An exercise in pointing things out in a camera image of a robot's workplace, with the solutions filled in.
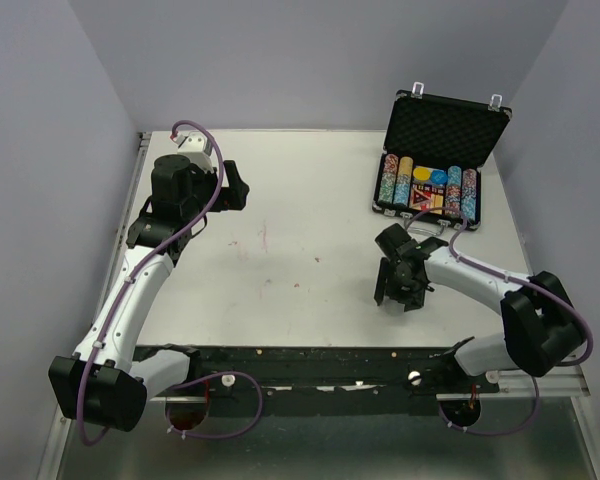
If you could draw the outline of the blue poker chip stack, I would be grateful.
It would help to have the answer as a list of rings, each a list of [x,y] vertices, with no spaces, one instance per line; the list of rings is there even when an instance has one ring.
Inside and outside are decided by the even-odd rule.
[[[409,180],[397,181],[394,187],[393,204],[407,207],[409,205],[411,183]]]

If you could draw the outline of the blue playing card deck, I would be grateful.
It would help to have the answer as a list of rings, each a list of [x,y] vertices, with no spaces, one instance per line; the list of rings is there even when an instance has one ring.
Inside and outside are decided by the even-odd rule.
[[[431,183],[434,185],[445,185],[448,181],[444,170],[433,169],[425,166],[416,166],[413,170],[413,178],[420,183]]]

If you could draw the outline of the black poker chip case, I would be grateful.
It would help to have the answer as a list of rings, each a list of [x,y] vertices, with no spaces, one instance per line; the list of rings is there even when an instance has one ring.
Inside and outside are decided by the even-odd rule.
[[[476,220],[469,221],[467,229],[475,231],[481,223],[482,179],[481,169],[494,150],[503,132],[512,119],[512,110],[502,104],[502,96],[494,94],[487,103],[437,96],[424,91],[424,85],[416,82],[409,90],[396,92],[386,135],[382,144],[375,189],[371,208],[378,214],[409,220],[422,213],[422,222],[437,224],[441,228],[458,229],[459,218],[446,214],[444,205],[418,211],[409,205],[402,207],[378,202],[384,157],[394,154],[407,156],[416,166],[447,170],[459,166],[477,171]]]

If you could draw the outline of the triangular all-in marker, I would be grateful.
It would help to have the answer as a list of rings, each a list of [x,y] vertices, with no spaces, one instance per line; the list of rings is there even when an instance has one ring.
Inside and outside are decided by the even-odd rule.
[[[432,192],[427,185],[414,185],[411,188],[410,207],[427,209],[431,207]]]

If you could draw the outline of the yellow round button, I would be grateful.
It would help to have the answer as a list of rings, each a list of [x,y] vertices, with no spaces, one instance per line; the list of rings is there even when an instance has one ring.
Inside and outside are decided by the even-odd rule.
[[[430,180],[431,173],[429,168],[418,166],[413,170],[413,178],[419,182],[427,182]]]

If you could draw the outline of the blue round button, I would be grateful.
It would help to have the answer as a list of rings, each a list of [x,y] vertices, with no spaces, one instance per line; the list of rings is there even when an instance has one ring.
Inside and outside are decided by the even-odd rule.
[[[436,185],[445,185],[448,181],[448,176],[444,171],[435,170],[431,173],[430,180]]]

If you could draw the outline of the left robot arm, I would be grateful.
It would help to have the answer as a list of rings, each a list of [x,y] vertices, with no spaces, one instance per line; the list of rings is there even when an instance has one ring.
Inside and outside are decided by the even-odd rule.
[[[96,320],[68,357],[55,357],[48,376],[64,417],[129,432],[146,403],[174,388],[194,393],[202,380],[193,347],[167,345],[134,357],[152,304],[207,215],[245,208],[248,185],[232,160],[204,170],[187,156],[159,157],[151,194],[127,233],[120,271]]]

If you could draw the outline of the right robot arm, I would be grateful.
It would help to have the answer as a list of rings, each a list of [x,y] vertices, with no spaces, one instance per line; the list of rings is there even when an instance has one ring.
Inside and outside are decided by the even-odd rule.
[[[377,304],[389,299],[405,311],[423,308],[427,293],[450,288],[498,314],[503,331],[464,339],[441,357],[442,384],[460,392],[489,371],[521,370],[542,377],[589,343],[591,333],[577,315],[561,281],[543,271],[509,273],[431,237],[417,241],[399,224],[375,239],[383,253],[374,291]]]

